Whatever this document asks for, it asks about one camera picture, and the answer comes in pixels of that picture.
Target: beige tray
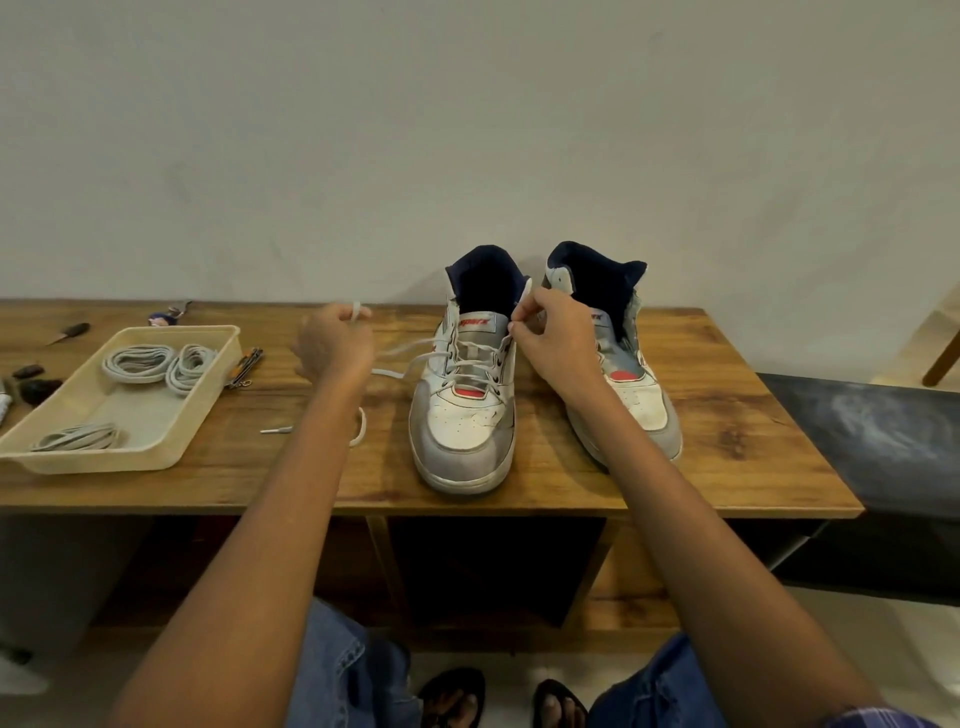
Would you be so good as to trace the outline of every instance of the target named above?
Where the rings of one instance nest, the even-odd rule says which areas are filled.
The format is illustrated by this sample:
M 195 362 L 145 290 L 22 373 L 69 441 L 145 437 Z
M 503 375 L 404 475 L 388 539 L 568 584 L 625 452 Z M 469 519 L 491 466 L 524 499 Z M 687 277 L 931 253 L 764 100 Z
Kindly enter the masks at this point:
M 218 351 L 193 391 L 180 397 L 161 381 L 120 384 L 101 369 L 110 352 L 135 344 L 165 344 L 176 350 L 200 344 Z M 218 327 L 124 328 L 74 372 L 41 406 L 0 438 L 0 459 L 34 473 L 157 471 L 174 465 L 220 397 L 243 352 L 240 329 Z M 74 425 L 115 423 L 119 442 L 110 449 L 30 452 L 44 435 Z

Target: coiled shoelace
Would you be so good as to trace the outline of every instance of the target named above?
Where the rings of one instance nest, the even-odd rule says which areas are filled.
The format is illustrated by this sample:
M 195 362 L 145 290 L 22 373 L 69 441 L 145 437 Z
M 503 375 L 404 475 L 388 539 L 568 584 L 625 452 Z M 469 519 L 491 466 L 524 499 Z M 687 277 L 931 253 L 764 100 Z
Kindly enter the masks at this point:
M 152 384 L 163 381 L 175 358 L 177 352 L 171 347 L 137 344 L 108 354 L 101 366 L 113 381 Z
M 120 430 L 112 423 L 77 425 L 41 438 L 30 452 L 54 452 L 71 449 L 106 449 L 116 443 Z
M 186 397 L 216 355 L 216 350 L 199 344 L 187 344 L 179 354 L 167 346 L 138 344 L 108 355 L 103 370 L 124 384 L 166 381 L 170 391 Z
M 199 344 L 187 344 L 167 370 L 167 387 L 181 397 L 186 397 L 216 355 L 214 349 Z

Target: sneaker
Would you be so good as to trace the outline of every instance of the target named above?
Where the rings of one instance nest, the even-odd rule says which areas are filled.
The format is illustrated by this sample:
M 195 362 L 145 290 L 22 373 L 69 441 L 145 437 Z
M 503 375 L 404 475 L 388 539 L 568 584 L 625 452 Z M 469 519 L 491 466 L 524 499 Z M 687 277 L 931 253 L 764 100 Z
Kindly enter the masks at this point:
M 516 345 L 510 314 L 531 288 L 506 251 L 474 248 L 446 269 L 446 315 L 410 407 L 410 446 L 423 480 L 475 496 L 503 482 L 514 459 Z
M 604 378 L 650 438 L 676 460 L 684 445 L 677 412 L 644 361 L 636 337 L 640 311 L 636 285 L 646 269 L 639 260 L 618 263 L 586 245 L 566 241 L 547 258 L 543 285 L 590 306 Z M 606 465 L 583 420 L 570 409 L 566 416 L 587 452 Z

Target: sandal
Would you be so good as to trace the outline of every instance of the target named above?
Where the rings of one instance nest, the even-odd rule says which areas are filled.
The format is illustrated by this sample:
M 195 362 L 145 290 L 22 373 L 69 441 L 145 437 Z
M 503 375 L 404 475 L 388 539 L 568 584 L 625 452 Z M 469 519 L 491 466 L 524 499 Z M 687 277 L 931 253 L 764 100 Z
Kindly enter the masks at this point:
M 537 691 L 534 692 L 534 728 L 543 728 L 543 720 L 540 717 L 540 712 L 543 708 L 543 701 L 546 700 L 547 695 L 553 695 L 560 701 L 561 705 L 564 704 L 564 700 L 570 698 L 573 704 L 584 712 L 584 717 L 587 716 L 588 710 L 586 706 L 580 702 L 580 698 L 570 692 L 570 688 L 556 680 L 544 680 L 537 685 Z M 560 728 L 564 728 L 565 726 L 566 723 L 564 719 L 561 718 Z
M 434 722 L 423 723 L 424 726 L 430 726 L 431 728 L 449 728 L 450 720 L 460 712 L 460 705 L 467 695 L 476 695 L 477 715 L 469 728 L 477 728 L 480 724 L 480 716 L 483 715 L 483 706 L 487 698 L 487 681 L 484 679 L 483 672 L 475 667 L 456 667 L 446 672 L 441 672 L 423 686 L 417 697 L 422 700 L 425 705 L 427 700 L 439 698 L 444 693 L 453 694 L 458 690 L 464 692 L 464 697 L 454 703 L 453 707 L 446 713 L 435 716 Z

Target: screwdriver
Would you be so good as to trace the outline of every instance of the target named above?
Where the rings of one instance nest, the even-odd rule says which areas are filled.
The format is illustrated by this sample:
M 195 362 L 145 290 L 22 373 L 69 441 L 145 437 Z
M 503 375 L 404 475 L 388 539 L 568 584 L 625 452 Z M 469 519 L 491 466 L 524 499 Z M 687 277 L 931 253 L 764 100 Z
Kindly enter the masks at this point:
M 74 324 L 72 327 L 67 327 L 61 331 L 60 336 L 53 341 L 47 342 L 46 346 L 49 347 L 51 344 L 56 344 L 58 341 L 63 341 L 63 339 L 72 339 L 74 336 L 80 336 L 82 333 L 87 333 L 88 331 L 90 331 L 90 324 L 87 322 L 83 322 L 82 324 Z

